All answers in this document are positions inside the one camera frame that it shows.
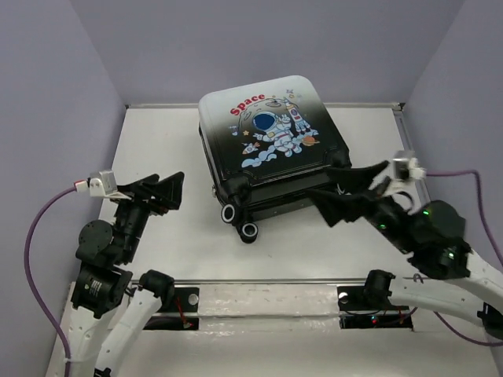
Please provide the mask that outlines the black hard-shell suitcase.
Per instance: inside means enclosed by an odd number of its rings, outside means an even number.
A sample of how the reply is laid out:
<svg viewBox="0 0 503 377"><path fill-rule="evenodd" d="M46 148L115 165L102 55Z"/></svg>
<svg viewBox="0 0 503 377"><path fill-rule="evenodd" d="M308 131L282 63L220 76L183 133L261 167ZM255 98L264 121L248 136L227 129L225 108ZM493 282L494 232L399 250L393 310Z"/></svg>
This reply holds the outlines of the black hard-shell suitcase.
<svg viewBox="0 0 503 377"><path fill-rule="evenodd" d="M350 149L312 82L301 75L204 95L198 131L221 219L241 241L257 221L308 204L308 189L329 185L330 167L351 166Z"/></svg>

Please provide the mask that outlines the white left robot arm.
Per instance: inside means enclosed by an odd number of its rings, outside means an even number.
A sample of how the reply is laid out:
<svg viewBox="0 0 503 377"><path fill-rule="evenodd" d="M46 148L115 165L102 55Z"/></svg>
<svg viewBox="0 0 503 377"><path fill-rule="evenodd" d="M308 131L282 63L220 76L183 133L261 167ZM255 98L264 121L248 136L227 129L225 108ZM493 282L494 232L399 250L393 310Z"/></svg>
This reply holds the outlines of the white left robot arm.
<svg viewBox="0 0 503 377"><path fill-rule="evenodd" d="M149 218L179 209L184 179L179 171L119 185L114 173L104 170L75 183L77 192L108 199L117 208L112 222L91 221L78 237L75 256L80 268L71 296L64 375L115 376L150 317L172 305L174 279L149 270L119 323L108 327L133 276L123 266L133 261Z"/></svg>

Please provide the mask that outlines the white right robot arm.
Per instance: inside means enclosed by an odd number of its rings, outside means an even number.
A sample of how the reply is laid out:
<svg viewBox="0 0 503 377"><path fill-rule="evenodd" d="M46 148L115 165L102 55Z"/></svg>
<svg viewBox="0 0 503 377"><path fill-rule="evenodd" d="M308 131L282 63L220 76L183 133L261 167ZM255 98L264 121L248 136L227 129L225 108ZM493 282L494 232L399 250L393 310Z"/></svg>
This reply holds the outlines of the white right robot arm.
<svg viewBox="0 0 503 377"><path fill-rule="evenodd" d="M391 165L393 176L377 185L373 179L388 161L363 168L328 168L330 180L346 183L347 193L309 189L307 197L330 227L364 218L402 254L417 271L413 285L383 270L369 273L362 288L363 302L412 306L447 314L502 338L502 273L477 254L464 238L466 221L442 200L418 210L405 209L394 199L406 196L406 187L429 173L416 157L399 152Z"/></svg>

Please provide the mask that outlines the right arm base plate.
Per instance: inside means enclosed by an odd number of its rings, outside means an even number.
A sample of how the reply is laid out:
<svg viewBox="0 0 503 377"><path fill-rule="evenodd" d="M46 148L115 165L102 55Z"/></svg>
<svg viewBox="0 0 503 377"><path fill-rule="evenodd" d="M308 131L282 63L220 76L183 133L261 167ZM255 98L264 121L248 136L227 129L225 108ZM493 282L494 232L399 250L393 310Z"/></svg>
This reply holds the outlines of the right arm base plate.
<svg viewBox="0 0 503 377"><path fill-rule="evenodd" d="M343 330L409 329L413 330L411 308L390 303L371 303L360 285L337 288L340 328Z"/></svg>

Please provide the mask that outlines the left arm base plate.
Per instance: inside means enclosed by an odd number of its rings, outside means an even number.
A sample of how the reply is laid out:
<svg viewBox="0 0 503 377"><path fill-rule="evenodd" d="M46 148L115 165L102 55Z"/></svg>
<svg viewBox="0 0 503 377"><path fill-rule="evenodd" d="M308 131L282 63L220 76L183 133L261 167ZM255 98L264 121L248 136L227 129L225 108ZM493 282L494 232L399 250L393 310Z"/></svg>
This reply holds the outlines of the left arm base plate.
<svg viewBox="0 0 503 377"><path fill-rule="evenodd" d="M174 289L174 297L147 321L146 331L197 331L200 289L180 286Z"/></svg>

